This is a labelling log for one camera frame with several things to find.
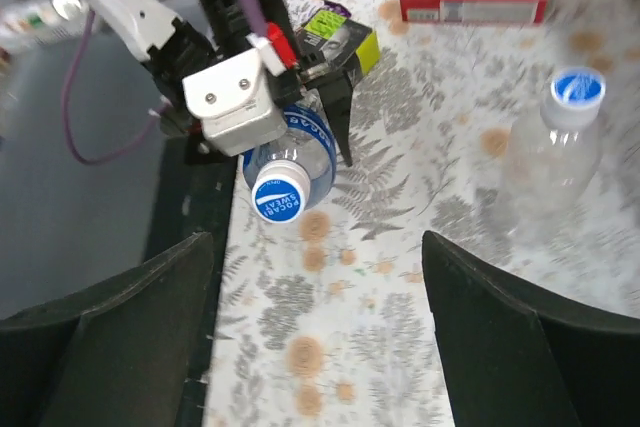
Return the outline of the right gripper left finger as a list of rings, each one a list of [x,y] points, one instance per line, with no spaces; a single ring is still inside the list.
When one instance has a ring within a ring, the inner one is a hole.
[[[194,234],[3,320],[2,425],[174,425],[213,261],[211,236]]]

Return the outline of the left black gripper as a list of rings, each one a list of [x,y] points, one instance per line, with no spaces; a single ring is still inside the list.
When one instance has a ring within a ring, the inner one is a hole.
[[[187,139],[187,162],[224,162],[231,158],[206,141],[201,123],[187,111],[182,80],[187,76],[241,54],[250,48],[248,35],[273,28],[278,40],[300,54],[283,0],[199,0],[213,32],[212,40],[196,32],[187,22],[174,22],[176,29],[167,45],[150,50],[149,71],[172,106],[162,114],[162,126],[171,135]],[[301,82],[294,68],[267,76],[270,93],[281,113],[302,97]],[[327,75],[318,92],[331,132],[347,167],[353,165],[349,145],[353,86],[341,69]]]

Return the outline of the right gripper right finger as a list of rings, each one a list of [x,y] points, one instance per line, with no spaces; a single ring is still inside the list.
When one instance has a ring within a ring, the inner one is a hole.
[[[562,297],[432,231],[422,269],[456,425],[638,425],[638,319]]]

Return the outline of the blue label water bottle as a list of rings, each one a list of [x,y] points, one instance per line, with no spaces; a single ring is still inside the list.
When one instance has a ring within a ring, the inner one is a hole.
[[[285,224],[316,206],[331,190],[337,148],[319,94],[284,109],[284,135],[243,154],[250,204],[263,220]]]

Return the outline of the blue white bottle cap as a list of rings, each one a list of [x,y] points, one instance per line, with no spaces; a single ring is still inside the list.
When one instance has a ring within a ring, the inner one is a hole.
[[[252,205],[265,221],[285,224],[296,220],[307,206],[311,180],[306,170],[290,160],[263,166],[252,187]]]
[[[540,109],[545,124],[555,130],[580,131],[597,118],[606,94],[606,80],[587,67],[556,72]]]

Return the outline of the clear plastic bottle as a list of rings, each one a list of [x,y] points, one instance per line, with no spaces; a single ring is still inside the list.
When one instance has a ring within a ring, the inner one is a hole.
[[[542,230],[565,214],[586,190],[602,157],[599,114],[580,131],[545,124],[540,109],[547,87],[538,105],[514,121],[505,150],[494,218],[511,235]]]

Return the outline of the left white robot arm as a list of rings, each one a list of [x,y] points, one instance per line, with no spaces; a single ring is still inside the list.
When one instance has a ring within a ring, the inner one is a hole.
[[[280,137],[285,109],[316,90],[345,161],[352,158],[348,73],[300,51],[283,0],[199,0],[206,37],[160,0],[85,0],[149,72],[169,105],[162,126],[190,165],[222,163]]]

